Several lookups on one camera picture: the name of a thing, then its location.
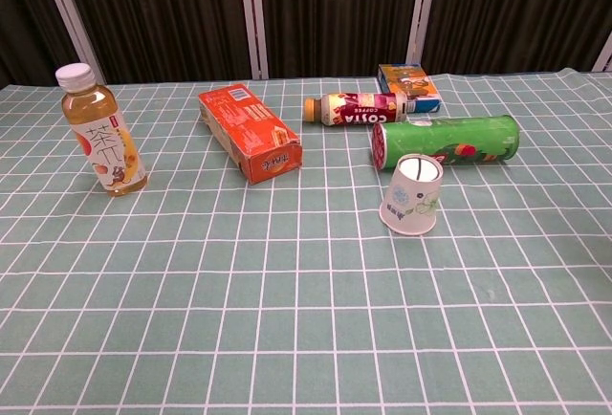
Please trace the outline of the white partition frame post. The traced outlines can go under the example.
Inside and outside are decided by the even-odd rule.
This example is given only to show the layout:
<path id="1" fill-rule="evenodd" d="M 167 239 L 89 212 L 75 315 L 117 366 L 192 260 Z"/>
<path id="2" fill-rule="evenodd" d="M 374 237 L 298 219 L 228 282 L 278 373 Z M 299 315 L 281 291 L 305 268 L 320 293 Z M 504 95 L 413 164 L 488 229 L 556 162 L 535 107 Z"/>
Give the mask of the white partition frame post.
<path id="1" fill-rule="evenodd" d="M 243 0 L 249 46 L 251 77 L 268 79 L 269 66 L 263 0 Z"/>
<path id="2" fill-rule="evenodd" d="M 426 41 L 432 0 L 415 0 L 406 49 L 405 63 L 420 64 Z"/>
<path id="3" fill-rule="evenodd" d="M 601 48 L 601 51 L 592 67 L 592 71 L 604 72 L 610 62 L 612 62 L 612 30 Z"/>
<path id="4" fill-rule="evenodd" d="M 86 31 L 75 0 L 54 0 L 62 21 L 71 38 L 80 62 L 90 65 L 97 81 L 105 84 L 105 76 L 98 63 L 98 58 L 89 34 Z"/>

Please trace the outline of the dark pleated curtain panel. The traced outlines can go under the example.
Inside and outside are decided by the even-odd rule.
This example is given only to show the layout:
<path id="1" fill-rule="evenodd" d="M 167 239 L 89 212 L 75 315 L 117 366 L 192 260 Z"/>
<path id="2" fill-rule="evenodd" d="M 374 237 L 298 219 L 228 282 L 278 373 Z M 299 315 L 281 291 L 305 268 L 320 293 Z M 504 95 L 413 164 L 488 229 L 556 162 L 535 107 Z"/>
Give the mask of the dark pleated curtain panel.
<path id="1" fill-rule="evenodd" d="M 55 71 L 78 61 L 55 0 L 0 0 L 0 89 L 55 86 Z"/>
<path id="2" fill-rule="evenodd" d="M 432 0 L 431 74 L 589 71 L 612 32 L 612 0 Z"/>
<path id="3" fill-rule="evenodd" d="M 75 0 L 107 82 L 251 77 L 243 0 Z"/>
<path id="4" fill-rule="evenodd" d="M 405 60 L 415 0 L 262 0 L 273 78 L 373 76 Z"/>

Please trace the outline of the white paper cup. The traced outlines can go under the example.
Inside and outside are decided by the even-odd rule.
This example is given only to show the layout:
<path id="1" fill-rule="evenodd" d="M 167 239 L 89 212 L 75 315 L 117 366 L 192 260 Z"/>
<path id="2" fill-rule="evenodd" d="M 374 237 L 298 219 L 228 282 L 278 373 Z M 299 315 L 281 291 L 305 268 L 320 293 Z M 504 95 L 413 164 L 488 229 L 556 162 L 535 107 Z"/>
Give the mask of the white paper cup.
<path id="1" fill-rule="evenodd" d="M 408 236 L 423 235 L 436 224 L 442 166 L 421 154 L 402 156 L 379 209 L 382 222 Z"/>

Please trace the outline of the green chips can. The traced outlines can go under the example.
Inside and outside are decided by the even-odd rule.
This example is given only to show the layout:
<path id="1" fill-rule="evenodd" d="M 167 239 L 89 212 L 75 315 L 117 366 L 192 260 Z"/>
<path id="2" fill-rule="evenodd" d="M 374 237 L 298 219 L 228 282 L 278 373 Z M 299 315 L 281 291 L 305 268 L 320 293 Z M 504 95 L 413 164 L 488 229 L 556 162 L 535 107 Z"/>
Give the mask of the green chips can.
<path id="1" fill-rule="evenodd" d="M 372 130 L 373 163 L 379 170 L 393 168 L 407 154 L 440 164 L 502 162 L 516 153 L 519 134 L 509 115 L 378 123 Z"/>

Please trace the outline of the yellow tea bottle white cap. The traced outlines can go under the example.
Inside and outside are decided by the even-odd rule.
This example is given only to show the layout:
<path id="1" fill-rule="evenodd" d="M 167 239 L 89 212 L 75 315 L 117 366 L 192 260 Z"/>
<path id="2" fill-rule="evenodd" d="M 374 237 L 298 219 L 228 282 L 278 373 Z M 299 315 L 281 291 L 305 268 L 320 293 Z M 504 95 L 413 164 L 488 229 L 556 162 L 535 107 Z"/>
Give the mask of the yellow tea bottle white cap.
<path id="1" fill-rule="evenodd" d="M 86 63 L 62 66 L 55 77 L 65 92 L 63 114 L 101 186 L 112 196 L 143 188 L 144 163 L 112 92 Z"/>

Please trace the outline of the green grid tablecloth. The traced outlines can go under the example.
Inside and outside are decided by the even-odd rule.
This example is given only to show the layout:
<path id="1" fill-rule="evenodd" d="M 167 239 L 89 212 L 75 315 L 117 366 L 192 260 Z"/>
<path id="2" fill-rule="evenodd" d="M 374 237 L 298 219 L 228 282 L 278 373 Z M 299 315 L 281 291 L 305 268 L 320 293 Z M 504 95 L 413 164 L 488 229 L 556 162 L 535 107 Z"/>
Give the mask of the green grid tablecloth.
<path id="1" fill-rule="evenodd" d="M 116 86 L 149 173 L 120 198 L 60 89 L 1 89 L 0 415 L 612 415 L 612 73 L 434 81 L 521 139 L 448 168 L 420 237 L 379 218 L 368 127 L 301 120 L 372 78 L 251 82 L 304 148 L 256 186 L 210 83 Z"/>

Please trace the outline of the blue orange snack box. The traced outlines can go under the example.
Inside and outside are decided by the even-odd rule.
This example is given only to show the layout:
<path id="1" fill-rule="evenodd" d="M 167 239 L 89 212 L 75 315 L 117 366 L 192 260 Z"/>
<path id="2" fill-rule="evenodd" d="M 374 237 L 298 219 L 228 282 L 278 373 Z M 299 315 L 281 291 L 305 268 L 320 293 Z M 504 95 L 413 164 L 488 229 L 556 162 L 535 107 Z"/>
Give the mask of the blue orange snack box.
<path id="1" fill-rule="evenodd" d="M 377 81 L 383 93 L 403 95 L 411 113 L 433 113 L 441 97 L 419 64 L 380 64 Z"/>

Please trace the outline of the Costa coffee bottle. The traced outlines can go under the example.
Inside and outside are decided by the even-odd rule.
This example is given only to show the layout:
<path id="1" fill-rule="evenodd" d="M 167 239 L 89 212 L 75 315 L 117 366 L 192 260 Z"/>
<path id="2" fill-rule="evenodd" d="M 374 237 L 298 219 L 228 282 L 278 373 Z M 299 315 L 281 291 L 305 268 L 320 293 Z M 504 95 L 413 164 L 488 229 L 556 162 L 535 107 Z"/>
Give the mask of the Costa coffee bottle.
<path id="1" fill-rule="evenodd" d="M 400 122 L 415 110 L 403 93 L 336 93 L 306 98 L 302 119 L 327 126 Z"/>

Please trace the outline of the orange carton box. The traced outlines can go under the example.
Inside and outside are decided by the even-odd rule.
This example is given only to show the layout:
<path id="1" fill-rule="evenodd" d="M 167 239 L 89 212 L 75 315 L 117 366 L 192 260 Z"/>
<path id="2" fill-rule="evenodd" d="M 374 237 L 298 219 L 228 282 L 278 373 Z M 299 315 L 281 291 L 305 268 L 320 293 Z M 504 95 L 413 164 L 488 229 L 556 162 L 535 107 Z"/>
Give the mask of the orange carton box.
<path id="1" fill-rule="evenodd" d="M 199 95 L 200 111 L 250 184 L 258 184 L 302 165 L 299 136 L 245 85 Z"/>

